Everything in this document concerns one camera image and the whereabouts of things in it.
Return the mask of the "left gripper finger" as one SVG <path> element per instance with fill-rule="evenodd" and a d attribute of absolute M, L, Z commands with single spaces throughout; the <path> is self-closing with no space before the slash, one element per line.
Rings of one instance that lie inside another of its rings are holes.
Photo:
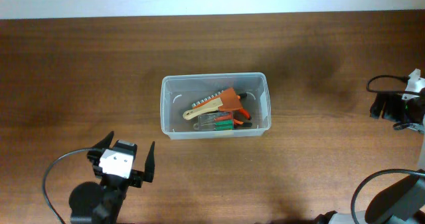
<path fill-rule="evenodd" d="M 100 140 L 97 144 L 95 144 L 92 148 L 96 150 L 104 150 L 110 147 L 114 137 L 114 131 L 111 131 L 105 138 Z"/>
<path fill-rule="evenodd" d="M 154 174 L 155 174 L 154 151 L 155 151 L 155 142 L 152 142 L 150 149 L 149 149 L 149 153 L 148 153 L 148 155 L 146 157 L 146 161 L 145 161 L 145 169 L 144 169 L 144 172 L 143 172 L 144 182 L 149 182 L 149 183 L 153 182 L 153 178 L 154 178 Z"/>

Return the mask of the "clear case coloured screwdrivers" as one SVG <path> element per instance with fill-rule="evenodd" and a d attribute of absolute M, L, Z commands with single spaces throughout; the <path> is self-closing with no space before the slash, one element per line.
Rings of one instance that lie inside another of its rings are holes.
<path fill-rule="evenodd" d="M 232 112 L 213 112 L 201 114 L 193 125 L 196 131 L 223 131 L 232 130 L 234 127 Z"/>

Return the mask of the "orange black long-nose pliers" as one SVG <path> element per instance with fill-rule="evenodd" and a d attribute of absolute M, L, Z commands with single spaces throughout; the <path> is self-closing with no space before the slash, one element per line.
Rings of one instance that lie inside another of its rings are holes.
<path fill-rule="evenodd" d="M 238 119 L 239 116 L 243 116 L 243 115 L 240 114 L 238 112 L 238 110 L 233 112 L 233 125 L 234 125 L 234 128 L 239 128 L 239 127 L 241 127 L 241 128 L 250 128 L 252 126 L 252 123 L 250 122 L 250 120 L 247 120 L 247 119 L 246 119 L 246 121 L 239 120 Z"/>

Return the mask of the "orange screwdriver bit holder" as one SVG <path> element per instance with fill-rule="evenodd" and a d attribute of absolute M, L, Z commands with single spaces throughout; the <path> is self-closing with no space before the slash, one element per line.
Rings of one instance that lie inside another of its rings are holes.
<path fill-rule="evenodd" d="M 197 107 L 199 107 L 199 106 L 201 106 L 201 105 L 203 105 L 203 104 L 205 104 L 205 103 L 209 102 L 209 101 L 210 101 L 210 100 L 212 100 L 213 98 L 216 98 L 217 96 L 221 95 L 223 92 L 224 92 L 224 90 L 220 90 L 220 91 L 218 91 L 218 92 L 216 92 L 216 93 L 214 93 L 214 94 L 211 94 L 210 96 L 207 96 L 207 97 L 205 97 L 205 98 L 203 98 L 203 99 L 201 99 L 201 100 L 198 100 L 198 101 L 196 101 L 196 102 L 192 103 L 192 104 L 191 104 L 192 109 L 197 108 Z"/>

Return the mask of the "orange scraper wooden handle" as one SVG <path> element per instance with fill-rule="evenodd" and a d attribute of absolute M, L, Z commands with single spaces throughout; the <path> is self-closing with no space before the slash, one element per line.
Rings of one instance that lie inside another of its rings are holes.
<path fill-rule="evenodd" d="M 236 94 L 233 88 L 228 88 L 224 90 L 224 92 L 213 98 L 209 102 L 191 109 L 187 110 L 183 113 L 183 118 L 186 120 L 191 120 L 201 114 L 206 114 L 208 112 L 230 112 L 243 108 L 241 101 L 238 99 L 238 95 Z"/>

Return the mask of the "small orange cutting pliers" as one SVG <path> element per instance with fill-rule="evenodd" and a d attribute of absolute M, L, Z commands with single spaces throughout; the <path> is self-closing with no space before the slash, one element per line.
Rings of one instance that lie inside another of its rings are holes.
<path fill-rule="evenodd" d="M 238 99 L 239 100 L 242 100 L 242 99 L 244 99 L 244 98 L 246 98 L 247 97 L 247 94 L 245 94 L 245 93 L 243 93 L 243 94 L 239 94 L 238 95 Z M 250 113 L 246 110 L 246 109 L 244 109 L 244 108 L 241 108 L 241 109 L 239 109 L 238 110 L 238 112 L 240 113 L 240 114 L 242 114 L 247 120 L 251 120 L 252 119 L 252 117 L 251 117 L 251 115 L 250 115 Z"/>

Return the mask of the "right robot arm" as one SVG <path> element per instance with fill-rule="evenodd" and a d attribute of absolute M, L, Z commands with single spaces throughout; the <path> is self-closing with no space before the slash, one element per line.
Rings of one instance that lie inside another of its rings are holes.
<path fill-rule="evenodd" d="M 399 94 L 377 94 L 370 108 L 370 116 L 394 122 L 395 130 L 413 124 L 423 126 L 424 93 L 410 98 Z M 355 204 L 362 188 L 374 178 L 388 174 L 404 174 L 406 177 L 380 191 L 364 211 L 356 211 Z M 314 224 L 350 223 L 423 223 L 424 212 L 424 169 L 384 169 L 366 177 L 356 188 L 351 199 L 349 214 L 330 211 L 317 216 Z"/>

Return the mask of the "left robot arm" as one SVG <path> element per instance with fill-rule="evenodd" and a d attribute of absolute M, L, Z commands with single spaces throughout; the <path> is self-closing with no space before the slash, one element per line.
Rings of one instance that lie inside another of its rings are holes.
<path fill-rule="evenodd" d="M 155 173 L 155 144 L 146 157 L 143 171 L 133 169 L 137 145 L 123 140 L 112 143 L 114 133 L 92 147 L 86 157 L 99 183 L 87 181 L 75 187 L 69 197 L 71 223 L 116 223 L 130 187 L 151 183 Z"/>

